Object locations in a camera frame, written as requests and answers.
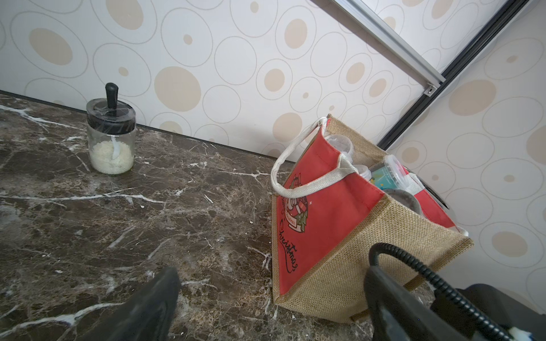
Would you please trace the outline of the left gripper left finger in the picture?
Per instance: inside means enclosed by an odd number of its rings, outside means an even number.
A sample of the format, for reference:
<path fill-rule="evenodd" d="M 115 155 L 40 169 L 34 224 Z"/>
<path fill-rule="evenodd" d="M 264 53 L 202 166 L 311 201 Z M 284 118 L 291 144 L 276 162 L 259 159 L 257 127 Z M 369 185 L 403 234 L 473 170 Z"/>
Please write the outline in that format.
<path fill-rule="evenodd" d="M 81 340 L 166 340 L 175 316 L 181 281 L 166 267 Z"/>

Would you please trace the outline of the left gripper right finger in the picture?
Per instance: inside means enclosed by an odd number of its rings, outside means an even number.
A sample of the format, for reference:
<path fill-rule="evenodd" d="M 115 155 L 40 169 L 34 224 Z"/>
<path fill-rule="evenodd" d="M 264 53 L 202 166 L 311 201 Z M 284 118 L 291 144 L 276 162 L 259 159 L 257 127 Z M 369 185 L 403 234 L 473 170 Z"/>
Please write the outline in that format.
<path fill-rule="evenodd" d="M 370 267 L 364 280 L 374 340 L 465 340 L 380 267 Z"/>

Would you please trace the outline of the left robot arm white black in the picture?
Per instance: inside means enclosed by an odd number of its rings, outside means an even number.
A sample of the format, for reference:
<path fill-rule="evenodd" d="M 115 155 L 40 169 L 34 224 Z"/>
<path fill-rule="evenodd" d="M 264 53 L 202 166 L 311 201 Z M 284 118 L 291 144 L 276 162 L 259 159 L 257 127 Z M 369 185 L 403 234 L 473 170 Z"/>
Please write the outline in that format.
<path fill-rule="evenodd" d="M 454 307 L 455 316 L 474 329 L 448 324 L 445 317 L 424 307 L 380 267 L 387 254 L 416 271 L 435 288 L 437 300 Z M 460 291 L 449 285 L 409 252 L 388 243 L 374 244 L 368 254 L 370 268 L 363 288 L 371 312 L 374 340 L 536 340 L 535 331 L 502 325 L 489 317 Z M 181 281 L 175 268 L 166 267 L 145 284 L 109 318 L 82 340 L 166 340 L 175 315 Z"/>

